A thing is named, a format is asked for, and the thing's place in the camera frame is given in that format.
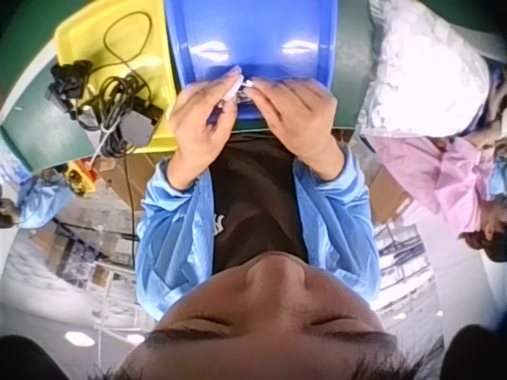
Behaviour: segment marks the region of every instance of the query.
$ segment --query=black t-shirt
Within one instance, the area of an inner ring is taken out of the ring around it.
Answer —
[[[278,250],[308,262],[295,197],[294,156],[272,135],[232,135],[210,166],[213,274]]]

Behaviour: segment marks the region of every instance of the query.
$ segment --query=white plastic bag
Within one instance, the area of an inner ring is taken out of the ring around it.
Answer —
[[[379,61],[356,128],[386,137],[463,131],[486,102],[484,59],[418,1],[370,0],[370,7]]]

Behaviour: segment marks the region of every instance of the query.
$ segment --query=ceiling light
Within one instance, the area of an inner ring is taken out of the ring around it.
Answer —
[[[144,342],[144,336],[139,334],[130,334],[127,335],[127,340],[133,344],[141,344],[142,342]]]
[[[69,331],[65,334],[65,339],[78,347],[91,347],[95,344],[95,340],[79,331]]]
[[[394,319],[395,321],[398,321],[398,320],[402,321],[402,320],[403,320],[403,319],[405,319],[405,318],[406,318],[406,314],[405,314],[405,313],[396,314],[396,315],[393,317],[393,319]]]

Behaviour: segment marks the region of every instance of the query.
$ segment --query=eyebrow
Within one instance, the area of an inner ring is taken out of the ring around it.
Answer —
[[[397,348],[396,336],[385,332],[312,332],[303,331],[306,336],[313,336],[330,342],[353,343],[353,344],[376,344],[387,350]],[[183,344],[192,342],[204,342],[209,340],[234,339],[225,332],[204,331],[196,329],[163,329],[150,332],[145,344],[149,347],[161,344]]]

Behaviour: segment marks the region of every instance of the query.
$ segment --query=pink jacket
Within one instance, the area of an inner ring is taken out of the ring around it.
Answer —
[[[479,200],[489,199],[493,149],[455,138],[445,152],[426,137],[368,137],[391,175],[419,203],[459,232],[480,230]]]

